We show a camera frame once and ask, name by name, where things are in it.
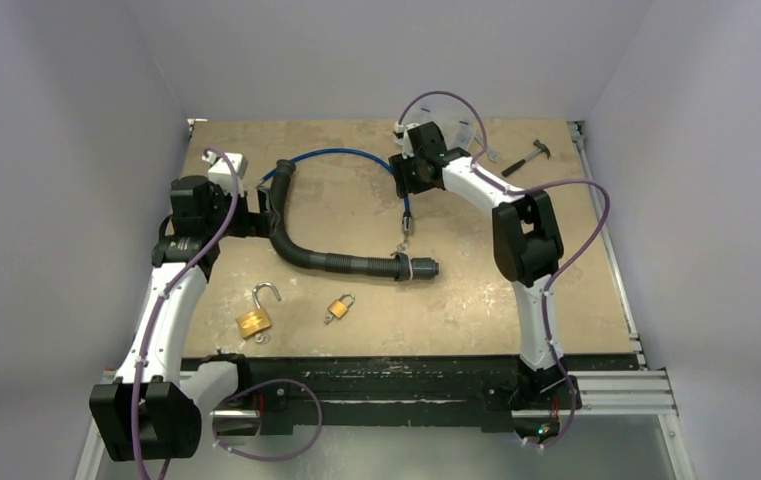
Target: blue cable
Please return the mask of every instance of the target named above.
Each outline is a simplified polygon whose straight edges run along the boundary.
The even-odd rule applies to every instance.
[[[292,163],[298,163],[302,160],[306,160],[307,158],[317,157],[319,155],[329,155],[332,153],[346,153],[373,160],[374,163],[386,169],[386,171],[389,172],[389,175],[394,175],[392,172],[392,167],[390,167],[388,163],[384,162],[382,158],[372,155],[368,152],[363,152],[362,150],[354,150],[352,148],[322,148],[321,150],[313,150],[311,152],[304,153],[303,155],[298,155],[290,161]],[[273,176],[274,170],[271,170],[270,172],[266,173],[264,177],[262,177],[260,183],[267,182]],[[409,212],[409,197],[404,197],[404,211]]]

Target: padlock body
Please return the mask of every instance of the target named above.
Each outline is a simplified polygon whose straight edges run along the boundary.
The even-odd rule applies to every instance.
[[[336,318],[342,318],[348,313],[348,306],[342,303],[341,300],[335,300],[327,307],[327,311],[332,313]]]
[[[247,339],[255,334],[271,328],[271,319],[264,308],[257,308],[236,319],[239,325],[239,333]]]

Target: black hose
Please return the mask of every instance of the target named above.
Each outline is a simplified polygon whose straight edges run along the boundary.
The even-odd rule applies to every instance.
[[[292,183],[295,164],[288,160],[277,161],[271,180],[271,245],[283,260],[296,267],[324,270],[333,273],[368,275],[394,278],[397,281],[432,279],[439,274],[439,263],[432,258],[413,258],[404,253],[393,258],[355,257],[339,253],[320,253],[295,245],[286,233],[286,197]]]

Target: brass padlock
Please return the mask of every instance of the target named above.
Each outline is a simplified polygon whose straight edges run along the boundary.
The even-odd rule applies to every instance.
[[[344,300],[346,298],[350,298],[350,302],[345,303]],[[353,306],[354,302],[356,302],[356,297],[351,293],[346,293],[334,300],[333,303],[327,307],[327,316],[324,317],[324,325],[329,325],[334,319],[344,317],[345,314],[348,313],[348,309]]]
[[[256,305],[256,309],[251,310],[236,319],[236,323],[239,325],[239,333],[244,339],[250,338],[263,330],[271,328],[271,319],[268,318],[268,312],[262,308],[259,304],[259,298],[256,296],[259,290],[263,287],[268,287],[273,290],[274,296],[277,297],[278,302],[282,300],[282,298],[280,298],[280,292],[277,291],[277,287],[268,282],[263,282],[253,287],[251,295],[253,296],[253,304]]]

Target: wooden table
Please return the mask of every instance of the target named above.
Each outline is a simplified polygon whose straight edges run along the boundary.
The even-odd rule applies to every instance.
[[[254,185],[281,158],[319,148],[348,147],[383,159],[396,153],[391,120],[198,122],[183,175],[205,174],[204,146],[244,154],[244,185]],[[490,145],[504,160],[500,171],[526,155],[538,138],[552,156],[540,156],[511,176],[533,186],[583,175],[563,120],[487,120]],[[567,258],[595,227],[583,186],[551,191]],[[433,281],[395,282],[302,270],[281,260],[266,239],[227,238],[189,332],[185,356],[217,348],[249,356],[464,355],[519,351],[515,299],[492,258],[491,219],[462,198],[431,190],[411,196],[415,234],[408,253],[440,263]],[[351,255],[386,257],[400,243],[403,204],[391,175],[369,160],[328,155],[298,164],[287,205],[287,225],[298,245]],[[251,289],[272,282],[260,300],[271,317],[270,342],[239,336],[236,318],[253,308]],[[324,325],[331,301],[345,292],[356,303],[341,320]],[[630,352],[627,326],[603,243],[598,240],[556,284],[558,328],[567,353]]]

